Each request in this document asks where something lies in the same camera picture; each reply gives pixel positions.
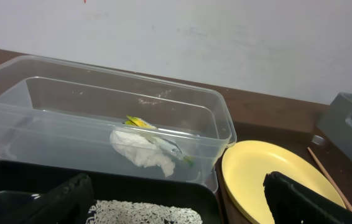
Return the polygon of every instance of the chopstick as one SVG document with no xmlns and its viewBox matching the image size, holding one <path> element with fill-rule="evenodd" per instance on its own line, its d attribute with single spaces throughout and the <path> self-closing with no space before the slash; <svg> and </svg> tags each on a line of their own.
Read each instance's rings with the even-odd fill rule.
<svg viewBox="0 0 352 224">
<path fill-rule="evenodd" d="M 339 187 L 337 186 L 337 184 L 335 183 L 335 181 L 333 181 L 332 177 L 329 175 L 329 173 L 327 172 L 327 170 L 323 167 L 323 165 L 321 164 L 321 162 L 317 159 L 317 156 L 315 156 L 314 152 L 310 149 L 310 147 L 307 148 L 309 153 L 311 153 L 314 161 L 317 163 L 317 165 L 319 166 L 320 170 L 323 172 L 324 176 L 331 182 L 331 184 L 333 185 L 333 187 L 336 189 L 336 191 L 338 192 L 338 194 L 340 195 L 340 197 L 342 198 L 343 203 L 345 203 L 346 208 L 352 212 L 352 206 L 350 204 L 350 202 L 348 201 L 348 199 L 345 197 L 345 195 L 342 193 L 342 191 L 339 189 Z"/>
</svg>

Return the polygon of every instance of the black tray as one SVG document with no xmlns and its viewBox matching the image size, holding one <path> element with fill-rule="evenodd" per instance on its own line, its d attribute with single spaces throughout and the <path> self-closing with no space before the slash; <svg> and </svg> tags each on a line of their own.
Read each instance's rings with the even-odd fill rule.
<svg viewBox="0 0 352 224">
<path fill-rule="evenodd" d="M 46 194 L 79 173 L 90 176 L 96 200 L 146 202 L 168 207 L 191 208 L 206 223 L 221 223 L 213 193 L 199 184 L 142 179 L 76 169 L 0 161 L 0 192 Z"/>
</svg>

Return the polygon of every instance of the brown table surface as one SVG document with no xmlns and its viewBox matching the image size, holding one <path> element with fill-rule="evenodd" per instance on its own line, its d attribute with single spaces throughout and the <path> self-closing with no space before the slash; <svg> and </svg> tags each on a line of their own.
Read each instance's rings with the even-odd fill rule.
<svg viewBox="0 0 352 224">
<path fill-rule="evenodd" d="M 23 54 L 0 50 L 0 64 L 20 55 Z M 352 204 L 352 162 L 329 141 L 321 147 L 310 143 L 314 133 L 322 135 L 315 128 L 315 122 L 328 109 L 327 105 L 173 78 L 138 74 L 220 92 L 225 98 L 231 113 L 238 141 L 257 139 L 271 142 L 287 148 L 317 167 L 306 149 L 307 146 L 310 146 Z M 249 223 L 232 204 L 226 192 L 221 173 L 221 159 L 216 164 L 216 171 L 220 185 L 216 197 L 219 201 L 224 223 Z"/>
</svg>

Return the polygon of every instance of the yellow bowl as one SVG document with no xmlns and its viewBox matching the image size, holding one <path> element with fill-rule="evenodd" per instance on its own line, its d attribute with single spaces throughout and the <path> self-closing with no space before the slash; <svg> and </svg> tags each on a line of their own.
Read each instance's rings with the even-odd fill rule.
<svg viewBox="0 0 352 224">
<path fill-rule="evenodd" d="M 252 223 L 274 223 L 264 196 L 266 174 L 279 171 L 346 208 L 329 181 L 296 154 L 268 142 L 242 141 L 226 150 L 221 162 L 227 191 Z"/>
</svg>

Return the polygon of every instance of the rice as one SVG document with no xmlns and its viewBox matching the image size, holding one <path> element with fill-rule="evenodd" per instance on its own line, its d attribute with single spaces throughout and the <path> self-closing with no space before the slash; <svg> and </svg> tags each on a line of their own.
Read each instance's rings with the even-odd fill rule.
<svg viewBox="0 0 352 224">
<path fill-rule="evenodd" d="M 202 224 L 191 208 L 166 207 L 151 203 L 97 201 L 89 209 L 86 224 Z"/>
</svg>

